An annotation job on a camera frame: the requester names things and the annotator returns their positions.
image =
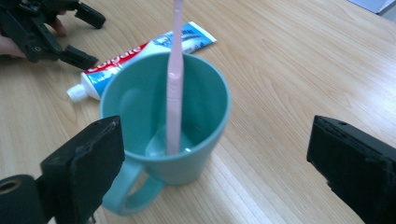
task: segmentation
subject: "teal mug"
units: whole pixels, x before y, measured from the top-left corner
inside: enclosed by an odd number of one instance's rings
[[[102,96],[100,117],[121,119],[125,161],[103,199],[103,206],[118,215],[146,208],[164,185],[197,179],[230,115],[230,90],[220,71],[185,54],[180,152],[166,156],[168,57],[169,53],[153,54],[126,65]],[[131,194],[144,173],[147,179]]]

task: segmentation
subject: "table surface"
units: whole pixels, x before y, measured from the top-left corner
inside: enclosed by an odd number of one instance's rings
[[[106,24],[61,17],[59,37],[104,62],[172,29],[173,1],[86,0]],[[202,176],[166,187],[143,212],[98,223],[362,223],[306,161],[313,118],[340,119],[396,147],[396,24],[346,0],[185,1],[218,42],[213,63],[232,97],[228,125]],[[0,59],[0,179],[39,177],[39,163],[99,119],[66,95],[80,69]]]

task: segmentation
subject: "finger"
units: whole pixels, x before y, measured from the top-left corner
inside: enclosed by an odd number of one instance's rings
[[[64,28],[64,25],[58,18],[56,18],[55,21],[50,22],[49,26],[52,27],[52,29],[54,29],[58,35],[66,35],[66,28]]]
[[[0,55],[3,54],[26,58],[25,54],[18,48],[14,41],[0,35]]]

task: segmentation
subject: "toothpaste tube cap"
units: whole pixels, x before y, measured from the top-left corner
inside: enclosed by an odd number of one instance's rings
[[[82,101],[83,99],[88,97],[84,86],[81,84],[77,84],[76,86],[70,88],[67,91],[67,94],[74,103]]]

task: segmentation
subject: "toothbrush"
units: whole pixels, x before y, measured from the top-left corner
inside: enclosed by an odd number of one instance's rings
[[[184,80],[184,63],[181,50],[183,0],[175,0],[174,4],[174,35],[166,81],[166,154],[168,156],[176,155],[180,150]]]

